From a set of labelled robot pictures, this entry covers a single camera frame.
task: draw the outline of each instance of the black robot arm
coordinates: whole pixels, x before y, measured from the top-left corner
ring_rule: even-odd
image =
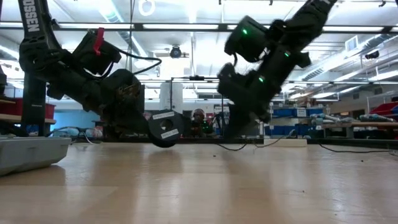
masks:
[[[19,62],[26,78],[48,83],[49,97],[60,100],[67,95],[116,128],[148,133],[143,111],[137,109],[138,96],[144,91],[140,81],[126,69],[109,74],[121,53],[127,52],[105,41],[104,30],[99,28],[89,30],[70,53],[55,38],[57,22],[51,18],[46,0],[19,0],[19,8],[25,32]]]
[[[248,62],[261,62],[256,70],[241,75],[227,63],[218,74],[218,92],[234,102],[226,138],[242,134],[255,119],[268,122],[269,103],[296,65],[311,64],[301,51],[321,33],[336,0],[308,0],[288,21],[275,20],[266,29],[246,16],[225,44],[229,55],[239,54]]]

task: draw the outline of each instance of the fluorescent light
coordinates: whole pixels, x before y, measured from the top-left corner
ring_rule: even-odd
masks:
[[[197,93],[218,93],[217,89],[197,89]]]
[[[377,32],[384,27],[351,27],[351,26],[325,26],[324,31],[330,32]]]
[[[235,29],[237,26],[238,26],[238,25],[228,25],[226,28],[229,29],[229,30],[233,30],[233,29]]]
[[[23,28],[24,25],[21,22],[0,22],[1,28]]]
[[[369,82],[334,82],[335,85],[342,84],[342,85],[366,85]]]
[[[9,81],[9,82],[7,82],[7,83],[10,84],[10,85],[12,85],[12,86],[15,87],[15,88],[18,88],[18,89],[21,89],[21,90],[24,89],[24,84],[21,84],[21,83],[19,83],[19,82]]]
[[[213,24],[144,24],[145,29],[218,29]]]
[[[19,52],[16,52],[15,50],[11,50],[7,47],[3,47],[0,45],[0,50],[4,51],[5,53],[13,56],[14,58],[16,58],[17,60],[19,60]]]
[[[228,25],[226,26],[227,29],[233,30],[237,27],[238,25]]]
[[[316,95],[313,95],[312,98],[324,98],[324,97],[328,97],[335,94],[334,92],[329,92],[329,93],[319,93]]]
[[[357,75],[356,72],[351,72],[351,73],[349,73],[349,74],[347,74],[347,75],[343,75],[342,77],[336,78],[336,79],[334,80],[334,82],[343,81],[343,80],[349,79],[349,78],[351,78],[351,77],[354,77],[354,76],[356,76],[356,75]]]
[[[370,78],[369,81],[379,81],[379,80],[394,77],[396,75],[398,75],[398,71],[385,72],[385,73],[381,73],[381,74],[378,74],[378,75]]]
[[[310,92],[308,92],[308,93],[296,93],[296,94],[291,95],[289,97],[289,99],[296,99],[296,98],[300,98],[300,97],[303,97],[303,96],[308,96],[309,94],[311,94],[311,93]]]
[[[337,99],[319,99],[317,102],[338,102]]]
[[[355,89],[357,89],[357,88],[359,88],[359,86],[354,86],[354,87],[345,89],[345,90],[343,90],[343,91],[340,91],[339,93],[347,93],[347,92],[353,91],[353,90],[355,90]]]
[[[130,24],[117,24],[117,23],[61,23],[59,24],[62,29],[130,29]]]

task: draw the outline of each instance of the ceiling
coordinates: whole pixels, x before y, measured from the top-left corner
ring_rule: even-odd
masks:
[[[104,14],[115,8],[119,16],[119,22],[130,21],[129,0],[47,0],[53,18],[59,22],[107,22]],[[269,1],[254,0],[227,0],[219,5],[215,0],[186,1],[186,0],[154,0],[154,10],[151,12],[150,1],[136,0],[132,16],[133,23],[187,23],[187,24],[237,24],[245,15],[249,15],[261,24],[270,24],[274,19],[289,19],[304,4],[304,1],[278,1],[272,6]],[[394,1],[387,1],[384,7],[378,7],[380,1],[339,1],[332,9],[328,26],[396,26],[398,24],[398,7]],[[21,21],[17,1],[3,1],[1,21]],[[58,41],[64,49],[73,50],[84,37],[84,31],[55,31]],[[322,34],[313,41],[304,51],[309,52],[313,62],[311,68],[325,63],[331,55],[336,55],[345,49],[345,42],[357,34]],[[228,32],[134,32],[133,37],[144,52],[153,52],[157,55],[165,55],[173,45],[179,45],[183,52],[189,54],[189,58],[170,59],[164,61],[160,68],[160,77],[153,72],[140,76],[141,79],[168,80],[170,77],[183,77],[187,75],[204,75],[215,77],[220,68],[226,62],[232,62],[233,58],[223,52],[224,43],[228,38]],[[0,45],[8,49],[17,50],[17,45],[22,41],[22,30],[0,29]],[[127,49],[126,41],[115,31],[107,31],[105,39],[120,49]],[[358,34],[358,43],[374,37],[374,34]],[[379,45],[380,58],[388,58],[395,55],[396,44],[386,43]],[[356,55],[345,63],[334,63],[337,66],[329,66],[327,71],[312,77],[315,81],[335,80],[347,73],[356,71],[363,66],[371,65],[375,61],[360,62],[363,55]],[[126,65],[125,58],[116,68]],[[256,65],[251,65],[239,58],[237,71],[245,72]],[[289,80],[301,80],[306,77],[308,69],[296,68]],[[301,84],[304,90],[313,88],[313,85]],[[204,86],[213,92],[213,86]],[[297,86],[286,85],[284,91],[290,91]],[[324,85],[317,85],[318,91],[323,91]]]

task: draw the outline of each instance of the black cable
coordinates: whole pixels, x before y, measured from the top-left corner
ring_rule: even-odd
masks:
[[[148,71],[148,70],[150,70],[150,69],[152,69],[152,68],[154,68],[154,67],[156,67],[156,66],[158,66],[158,65],[160,65],[160,64],[162,63],[162,59],[160,59],[160,58],[155,58],[155,57],[141,57],[141,56],[137,56],[137,55],[130,54],[130,53],[125,52],[124,50],[121,50],[121,49],[118,49],[118,51],[119,51],[120,53],[122,53],[122,54],[124,54],[124,55],[127,55],[127,56],[129,56],[129,57],[132,57],[132,58],[142,59],[142,60],[155,60],[155,61],[157,61],[157,63],[155,63],[155,64],[153,64],[153,65],[151,65],[151,66],[149,66],[149,67],[147,67],[147,68],[144,68],[144,69],[142,69],[142,70],[139,70],[138,72],[133,72],[133,73],[132,73],[133,75],[137,75],[137,74],[140,74],[140,73],[142,73],[142,72],[146,72],[146,71]]]
[[[319,144],[320,147],[329,150],[331,152],[348,152],[348,153],[373,153],[373,152],[390,152],[390,150],[371,150],[371,151],[352,151],[352,150],[334,150],[334,149],[330,149],[322,144]]]
[[[223,147],[224,149],[226,149],[226,150],[228,150],[228,151],[239,151],[239,150],[243,149],[244,147],[246,147],[246,146],[247,146],[247,143],[244,144],[244,145],[243,145],[242,147],[240,147],[239,149],[230,149],[230,148],[225,147],[225,146],[223,146],[223,145],[221,145],[221,144],[216,144],[216,145],[219,146],[219,147]]]
[[[263,146],[258,146],[258,145],[254,142],[254,139],[252,139],[252,144],[253,144],[254,146],[256,146],[257,148],[268,147],[268,146],[271,146],[271,145],[273,145],[273,144],[279,142],[279,141],[280,141],[282,138],[284,138],[284,137],[287,137],[287,136],[282,136],[282,137],[280,137],[279,139],[277,139],[276,141],[274,141],[274,142],[272,142],[272,143],[270,143],[270,144],[263,145]],[[241,146],[241,147],[238,148],[238,149],[230,149],[230,148],[225,147],[225,146],[223,146],[223,145],[221,145],[221,144],[216,144],[216,145],[219,146],[219,147],[222,147],[222,148],[224,148],[224,149],[226,149],[226,150],[229,150],[229,151],[239,151],[239,150],[242,150],[244,147],[246,147],[247,144],[250,144],[250,143],[246,143],[246,144],[244,144],[243,146]]]
[[[234,53],[233,55],[234,55],[234,67],[235,67],[236,64],[238,63],[238,56],[236,56],[236,53]]]

